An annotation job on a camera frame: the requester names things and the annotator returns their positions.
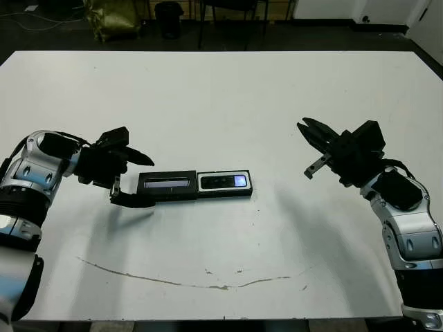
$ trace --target black device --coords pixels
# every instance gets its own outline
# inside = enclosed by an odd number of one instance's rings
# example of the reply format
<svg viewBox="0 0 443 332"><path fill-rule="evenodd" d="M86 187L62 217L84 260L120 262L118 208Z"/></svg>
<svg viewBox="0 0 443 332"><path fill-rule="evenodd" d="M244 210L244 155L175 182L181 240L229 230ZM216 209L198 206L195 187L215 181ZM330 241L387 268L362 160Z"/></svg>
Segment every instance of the black device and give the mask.
<svg viewBox="0 0 443 332"><path fill-rule="evenodd" d="M207 197L252 195L249 171L222 172L150 172L138 178L137 194L153 201L186 201Z"/></svg>
<svg viewBox="0 0 443 332"><path fill-rule="evenodd" d="M138 194L147 194L156 202L197 199L196 171L140 173Z"/></svg>

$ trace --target black trash can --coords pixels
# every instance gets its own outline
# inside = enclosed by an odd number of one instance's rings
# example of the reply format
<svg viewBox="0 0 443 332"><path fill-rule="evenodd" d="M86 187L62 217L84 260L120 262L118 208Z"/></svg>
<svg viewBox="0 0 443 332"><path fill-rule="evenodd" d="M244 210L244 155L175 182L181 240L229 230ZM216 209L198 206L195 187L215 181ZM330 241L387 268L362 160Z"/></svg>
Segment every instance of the black trash can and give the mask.
<svg viewBox="0 0 443 332"><path fill-rule="evenodd" d="M155 5L155 17L163 38L176 39L180 37L180 16L183 14L184 11L178 2L165 1Z"/></svg>

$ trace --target robotic arm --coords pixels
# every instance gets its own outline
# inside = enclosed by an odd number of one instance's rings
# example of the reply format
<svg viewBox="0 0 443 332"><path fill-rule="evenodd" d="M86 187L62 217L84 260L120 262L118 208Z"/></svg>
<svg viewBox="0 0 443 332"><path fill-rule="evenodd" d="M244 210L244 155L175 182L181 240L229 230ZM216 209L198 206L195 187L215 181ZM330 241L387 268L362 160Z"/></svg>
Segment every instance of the robotic arm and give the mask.
<svg viewBox="0 0 443 332"><path fill-rule="evenodd" d="M0 166L0 331L22 318L34 304L43 259L35 252L41 226L62 177L110 189L111 203L147 208L147 195L120 190L127 162L154 165L130 147L124 127L103 133L92 145L67 133L36 131L25 137ZM21 157L12 161L21 151Z"/></svg>
<svg viewBox="0 0 443 332"><path fill-rule="evenodd" d="M443 331L442 232L429 212L429 193L398 160L383 159L385 142L375 121L338 135L310 118L297 126L323 154L309 166L312 178L327 165L345 187L354 185L382 224L383 240L403 297L405 317L421 329ZM406 176L398 169L405 171Z"/></svg>

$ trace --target dark floor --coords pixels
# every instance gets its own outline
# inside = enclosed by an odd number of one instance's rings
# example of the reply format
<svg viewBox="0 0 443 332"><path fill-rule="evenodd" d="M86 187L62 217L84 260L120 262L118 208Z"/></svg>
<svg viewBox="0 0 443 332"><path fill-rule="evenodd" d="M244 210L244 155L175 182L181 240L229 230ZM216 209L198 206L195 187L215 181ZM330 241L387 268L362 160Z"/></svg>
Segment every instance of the dark floor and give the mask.
<svg viewBox="0 0 443 332"><path fill-rule="evenodd" d="M155 21L143 28L139 38L119 39L100 43L86 20L60 24L44 21L30 15L3 16L2 14L24 11L36 0L0 0L0 64L15 50L175 50L190 51L197 48L199 23L183 21L181 37L165 40ZM81 19L81 9L40 6L33 14L66 20ZM51 28L45 31L29 29ZM401 33L357 32L349 26L296 26L292 22L268 24L262 34L262 24L246 22L206 23L201 50L411 50L443 78L443 69L414 42Z"/></svg>

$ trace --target display screen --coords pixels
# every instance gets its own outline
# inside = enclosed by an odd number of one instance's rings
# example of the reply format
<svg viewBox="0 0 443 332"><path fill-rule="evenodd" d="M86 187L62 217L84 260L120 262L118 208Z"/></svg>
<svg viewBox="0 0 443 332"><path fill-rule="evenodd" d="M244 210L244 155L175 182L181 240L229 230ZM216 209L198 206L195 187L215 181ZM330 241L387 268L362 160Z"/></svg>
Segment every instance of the display screen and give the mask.
<svg viewBox="0 0 443 332"><path fill-rule="evenodd" d="M245 175L234 176L234 182L236 187L246 187L246 177Z"/></svg>
<svg viewBox="0 0 443 332"><path fill-rule="evenodd" d="M171 187L188 187L189 180L155 180L146 181L145 188L171 188Z"/></svg>

